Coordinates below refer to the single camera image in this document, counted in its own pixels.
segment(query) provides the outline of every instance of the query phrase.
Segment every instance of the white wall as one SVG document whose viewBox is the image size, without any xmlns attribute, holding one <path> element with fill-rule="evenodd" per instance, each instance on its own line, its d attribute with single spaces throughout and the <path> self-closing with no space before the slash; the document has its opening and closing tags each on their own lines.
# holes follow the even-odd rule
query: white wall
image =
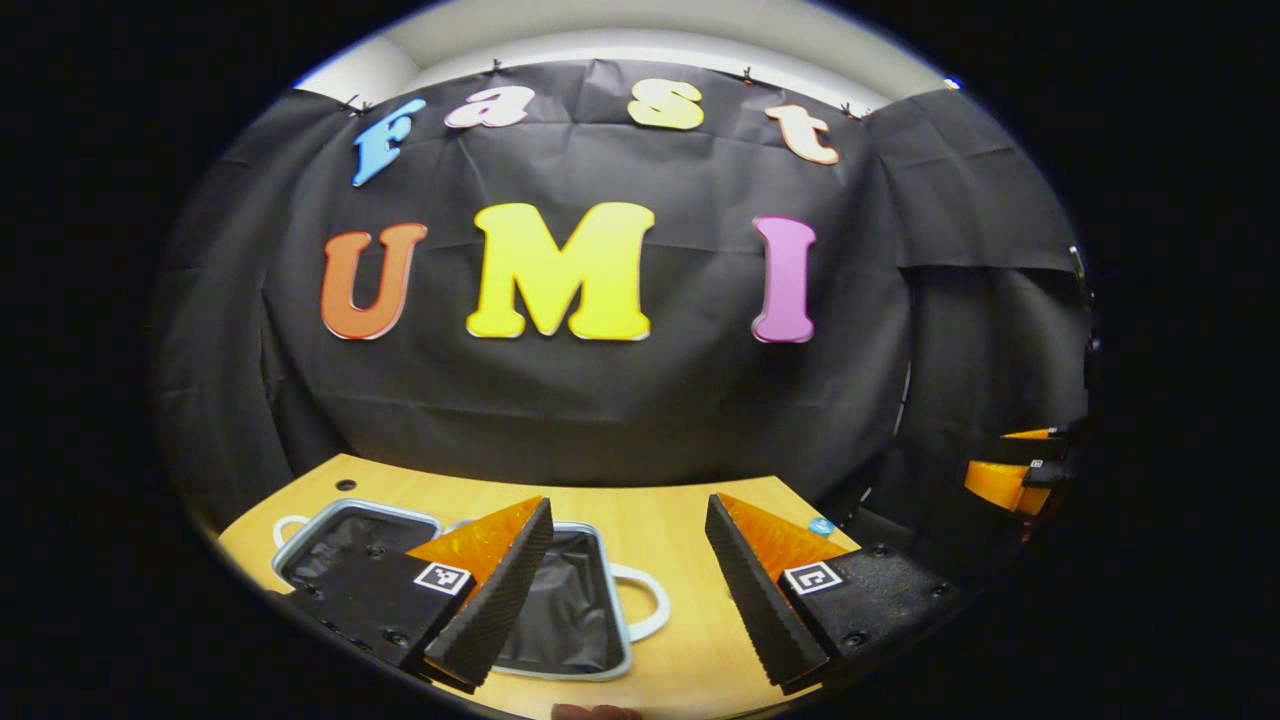
<svg viewBox="0 0 1280 720">
<path fill-rule="evenodd" d="M 404 91 L 420 68 L 399 45 L 381 36 L 347 50 L 302 78 L 294 87 L 347 101 L 378 104 Z"/>
<path fill-rule="evenodd" d="M 566 59 L 684 63 L 861 114 L 946 87 L 851 19 L 803 0 L 454 0 L 406 18 L 297 87 L 356 104 L 503 67 Z"/>
<path fill-rule="evenodd" d="M 849 78 L 773 50 L 732 40 L 657 29 L 567 32 L 486 47 L 424 69 L 406 83 L 401 92 L 485 72 L 493 67 L 494 58 L 508 68 L 550 60 L 593 58 L 681 63 L 735 74 L 750 65 L 753 79 L 809 95 L 833 108 L 849 102 L 849 109 L 855 114 L 890 102 L 883 95 Z"/>
</svg>

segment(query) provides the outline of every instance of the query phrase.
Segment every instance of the colorful foam letter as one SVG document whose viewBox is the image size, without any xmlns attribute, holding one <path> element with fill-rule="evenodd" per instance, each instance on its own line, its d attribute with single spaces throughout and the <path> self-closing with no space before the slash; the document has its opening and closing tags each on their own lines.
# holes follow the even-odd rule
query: colorful foam letter
<svg viewBox="0 0 1280 720">
<path fill-rule="evenodd" d="M 538 208 L 493 205 L 476 214 L 485 232 L 480 300 L 467 318 L 476 337 L 518 337 L 525 318 L 513 307 L 516 287 L 543 334 L 553 334 L 582 288 L 568 329 L 585 340 L 644 340 L 649 318 L 640 313 L 640 241 L 653 227 L 648 208 L 602 202 L 586 211 L 564 249 L 547 229 Z"/>
<path fill-rule="evenodd" d="M 751 323 L 751 334 L 760 342 L 805 342 L 813 337 L 805 304 L 809 246 L 817 234 L 777 215 L 763 215 L 751 225 L 764 237 L 764 310 Z"/>
<path fill-rule="evenodd" d="M 627 113 L 643 126 L 690 129 L 703 124 L 701 91 L 687 82 L 649 78 L 631 87 Z"/>
<path fill-rule="evenodd" d="M 399 147 L 392 147 L 392 141 L 399 142 L 408 136 L 413 120 L 408 115 L 426 108 L 426 100 L 413 99 L 390 115 L 378 120 L 356 138 L 360 149 L 360 165 L 351 184 L 360 187 L 376 176 L 383 168 L 399 158 Z"/>
<path fill-rule="evenodd" d="M 809 110 L 799 105 L 774 105 L 765 108 L 764 114 L 782 126 L 782 140 L 792 152 L 822 165 L 835 165 L 840 152 L 835 147 L 824 147 L 818 142 L 818 131 L 827 132 L 826 120 L 810 117 Z"/>
<path fill-rule="evenodd" d="M 392 225 L 378 236 L 387 247 L 383 256 L 383 279 L 378 300 L 361 310 L 352 301 L 356 286 L 356 264 L 372 240 L 366 232 L 334 236 L 324 246 L 329 258 L 320 287 L 320 316 L 329 332 L 343 340 L 374 340 L 387 334 L 404 310 L 408 286 L 408 264 L 413 246 L 426 237 L 426 228 L 417 223 Z"/>
<path fill-rule="evenodd" d="M 444 124 L 451 128 L 513 126 L 529 117 L 525 108 L 532 99 L 534 91 L 518 85 L 481 90 L 467 97 L 466 105 L 449 113 Z"/>
</svg>

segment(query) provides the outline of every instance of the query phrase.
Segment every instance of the letter m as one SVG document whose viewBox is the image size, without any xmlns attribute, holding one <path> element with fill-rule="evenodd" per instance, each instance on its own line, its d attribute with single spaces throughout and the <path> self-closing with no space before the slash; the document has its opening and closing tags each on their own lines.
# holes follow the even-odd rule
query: letter m
<svg viewBox="0 0 1280 720">
<path fill-rule="evenodd" d="M 653 227 L 648 208 L 602 202 L 586 211 L 564 249 L 556 245 L 538 208 L 494 205 L 476 214 L 485 232 L 480 301 L 467 318 L 476 337 L 518 337 L 525 318 L 515 309 L 516 288 L 543 334 L 559 328 L 582 290 L 568 329 L 585 340 L 644 340 L 649 318 L 640 313 L 640 241 Z"/>
</svg>

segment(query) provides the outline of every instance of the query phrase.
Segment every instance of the blue letter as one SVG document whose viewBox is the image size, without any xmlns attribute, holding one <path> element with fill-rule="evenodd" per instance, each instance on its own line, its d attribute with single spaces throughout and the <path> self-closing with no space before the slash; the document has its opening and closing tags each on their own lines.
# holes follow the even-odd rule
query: blue letter
<svg viewBox="0 0 1280 720">
<path fill-rule="evenodd" d="M 369 178 L 376 176 L 399 156 L 399 147 L 392 147 L 392 141 L 404 140 L 412 124 L 412 120 L 406 115 L 422 108 L 426 108 L 426 100 L 410 100 L 403 108 L 360 133 L 360 137 L 356 138 L 356 146 L 360 147 L 360 167 L 356 169 L 356 177 L 351 184 L 356 187 L 365 184 Z"/>
</svg>

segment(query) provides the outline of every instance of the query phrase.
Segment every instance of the yellow letter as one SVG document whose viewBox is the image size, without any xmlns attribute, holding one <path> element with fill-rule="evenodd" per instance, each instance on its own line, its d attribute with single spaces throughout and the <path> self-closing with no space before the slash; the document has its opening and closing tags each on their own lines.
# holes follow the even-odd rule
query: yellow letter
<svg viewBox="0 0 1280 720">
<path fill-rule="evenodd" d="M 644 126 L 690 129 L 703 124 L 703 109 L 695 101 L 703 94 L 687 82 L 649 78 L 631 88 L 636 99 L 627 102 L 627 113 Z"/>
<path fill-rule="evenodd" d="M 476 213 L 485 232 L 480 301 L 467 318 L 476 337 L 518 337 L 525 319 L 516 313 L 516 286 L 543 334 L 553 334 L 582 288 L 568 329 L 585 340 L 644 340 L 649 318 L 640 313 L 640 241 L 653 227 L 653 211 L 631 202 L 602 202 L 586 211 L 564 243 L 547 229 L 538 208 L 524 202 Z"/>
</svg>

